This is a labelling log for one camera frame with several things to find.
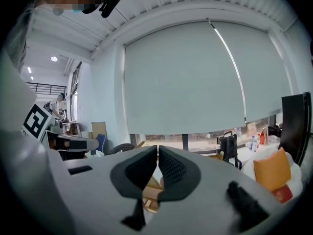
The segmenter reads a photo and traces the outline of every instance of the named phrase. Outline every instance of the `black metal railing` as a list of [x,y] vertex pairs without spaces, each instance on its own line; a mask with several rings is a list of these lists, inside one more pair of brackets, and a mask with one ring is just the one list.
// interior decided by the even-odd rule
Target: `black metal railing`
[[60,93],[66,94],[66,86],[52,85],[52,84],[38,84],[28,83],[31,90],[36,94],[42,95],[59,95]]

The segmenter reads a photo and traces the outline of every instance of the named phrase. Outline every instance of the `gray blind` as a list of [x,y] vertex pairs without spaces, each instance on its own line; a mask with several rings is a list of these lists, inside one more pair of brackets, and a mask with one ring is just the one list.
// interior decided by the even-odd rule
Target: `gray blind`
[[128,45],[125,100],[133,134],[204,133],[245,124],[238,77],[209,23],[174,26]]
[[282,96],[291,94],[283,60],[265,32],[234,24],[213,23],[237,65],[246,98],[246,120],[274,115]]

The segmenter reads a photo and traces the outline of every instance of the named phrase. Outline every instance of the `roller blind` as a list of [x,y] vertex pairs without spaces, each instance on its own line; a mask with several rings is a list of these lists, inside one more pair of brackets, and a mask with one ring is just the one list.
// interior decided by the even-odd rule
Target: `roller blind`
[[234,24],[213,23],[237,65],[246,98],[246,120],[274,115],[291,94],[287,73],[268,34]]
[[244,126],[232,61],[209,23],[167,28],[126,46],[125,104],[133,134]]

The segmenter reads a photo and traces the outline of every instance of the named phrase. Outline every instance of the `black rectangular slot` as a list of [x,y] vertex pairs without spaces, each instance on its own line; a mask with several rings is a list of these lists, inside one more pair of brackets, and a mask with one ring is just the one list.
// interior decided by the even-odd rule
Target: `black rectangular slot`
[[89,170],[92,170],[92,168],[88,165],[85,165],[85,166],[81,166],[81,167],[77,167],[73,169],[68,169],[68,172],[70,173],[70,175],[75,175],[75,174],[79,174],[79,173],[89,171]]

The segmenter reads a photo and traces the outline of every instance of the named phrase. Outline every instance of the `headset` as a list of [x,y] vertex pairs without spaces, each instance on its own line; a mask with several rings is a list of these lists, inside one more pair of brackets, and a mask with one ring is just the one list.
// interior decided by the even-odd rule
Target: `headset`
[[92,13],[102,4],[99,11],[101,11],[101,16],[103,18],[107,18],[120,1],[121,0],[95,0],[95,3],[85,4],[83,13]]

